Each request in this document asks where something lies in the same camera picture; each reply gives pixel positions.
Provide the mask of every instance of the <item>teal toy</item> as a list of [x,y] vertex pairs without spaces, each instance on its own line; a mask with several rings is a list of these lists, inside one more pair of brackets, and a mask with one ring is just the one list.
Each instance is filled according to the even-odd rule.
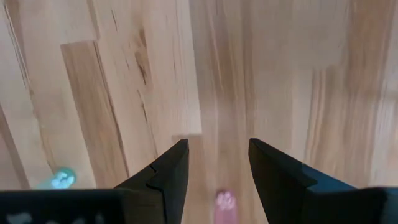
[[52,178],[39,184],[37,190],[69,189],[76,182],[76,174],[70,168],[62,167]]

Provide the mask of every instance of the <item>wood grain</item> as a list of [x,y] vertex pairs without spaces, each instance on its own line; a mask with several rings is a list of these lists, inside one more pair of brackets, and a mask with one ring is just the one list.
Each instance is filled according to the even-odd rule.
[[24,168],[0,106],[0,189],[28,189]]
[[91,1],[52,1],[61,44],[98,39],[98,26]]
[[153,161],[158,152],[149,125],[141,71],[149,75],[141,1],[94,2],[101,39],[98,51],[119,124],[129,174]]
[[6,7],[0,8],[0,104],[31,187],[51,176],[25,65]]
[[358,187],[398,183],[396,0],[6,6],[2,136],[16,150],[3,152],[24,171],[44,150],[43,169],[69,166],[85,177],[77,187],[112,187],[189,138],[184,223],[213,223],[218,189],[235,192],[240,223],[266,223],[249,138]]
[[61,45],[98,187],[111,188],[128,178],[123,145],[95,42]]
[[18,1],[13,21],[23,46],[30,97],[48,164],[76,171],[75,187],[95,187],[93,169],[63,62],[51,1]]
[[346,53],[314,74],[310,163],[367,186],[395,1],[351,1]]

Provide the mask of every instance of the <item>hardwood floor plank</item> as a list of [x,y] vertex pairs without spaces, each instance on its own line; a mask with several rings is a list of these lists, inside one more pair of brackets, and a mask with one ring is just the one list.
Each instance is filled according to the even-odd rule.
[[0,105],[30,187],[52,175],[29,94],[29,82],[7,8],[0,8]]
[[116,121],[119,124],[129,175],[152,162],[158,152],[144,96],[148,74],[141,0],[94,1],[98,19],[98,51]]
[[0,105],[0,189],[29,189],[24,168]]
[[22,46],[30,97],[39,120],[47,162],[54,171],[59,167],[72,168],[77,174],[76,188],[95,187],[62,58],[52,2],[20,0],[17,3],[13,8],[16,10],[12,11],[13,25]]
[[[149,62],[146,110],[158,153],[172,136],[200,134],[200,109],[193,54],[189,1],[144,1],[143,28]],[[144,55],[136,54],[137,59]]]
[[375,140],[372,155],[371,178],[369,185],[397,185],[395,172],[398,168],[396,131],[398,100],[398,4],[395,3],[394,15],[389,38],[388,53],[381,97],[377,106]]
[[346,54],[315,74],[311,163],[358,187],[371,178],[378,102],[396,2],[351,1]]
[[114,187],[128,173],[98,47],[88,41],[63,44],[61,50],[97,186]]

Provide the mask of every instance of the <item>pink cap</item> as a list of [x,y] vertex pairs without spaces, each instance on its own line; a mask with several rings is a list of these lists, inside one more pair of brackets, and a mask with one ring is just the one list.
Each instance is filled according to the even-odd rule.
[[238,224],[236,198],[230,190],[220,190],[216,196],[215,224]]

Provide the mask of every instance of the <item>green object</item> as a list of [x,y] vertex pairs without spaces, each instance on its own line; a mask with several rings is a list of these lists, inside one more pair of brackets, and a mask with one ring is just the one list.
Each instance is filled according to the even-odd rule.
[[52,178],[39,184],[36,189],[69,189],[76,182],[76,174],[70,168],[63,167],[59,169]]

